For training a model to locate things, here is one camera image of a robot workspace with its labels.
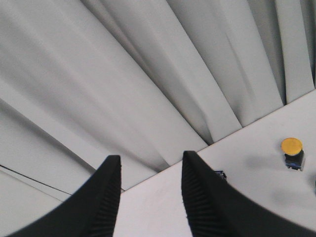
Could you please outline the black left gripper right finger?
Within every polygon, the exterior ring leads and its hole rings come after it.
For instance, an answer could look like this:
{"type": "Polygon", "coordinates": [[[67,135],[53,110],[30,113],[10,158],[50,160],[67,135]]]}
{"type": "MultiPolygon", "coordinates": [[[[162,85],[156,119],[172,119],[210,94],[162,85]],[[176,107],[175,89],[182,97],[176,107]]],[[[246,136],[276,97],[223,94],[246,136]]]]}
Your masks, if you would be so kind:
{"type": "Polygon", "coordinates": [[[195,237],[314,237],[312,230],[253,202],[195,151],[184,151],[181,193],[195,237]]]}

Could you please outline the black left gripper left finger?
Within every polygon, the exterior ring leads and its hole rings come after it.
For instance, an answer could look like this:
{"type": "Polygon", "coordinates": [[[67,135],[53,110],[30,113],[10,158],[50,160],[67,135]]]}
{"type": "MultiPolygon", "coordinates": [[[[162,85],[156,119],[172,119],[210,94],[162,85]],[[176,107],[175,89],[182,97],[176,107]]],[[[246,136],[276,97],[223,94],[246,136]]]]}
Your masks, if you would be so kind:
{"type": "Polygon", "coordinates": [[[121,194],[121,159],[108,156],[67,200],[13,237],[111,237],[121,194]]]}

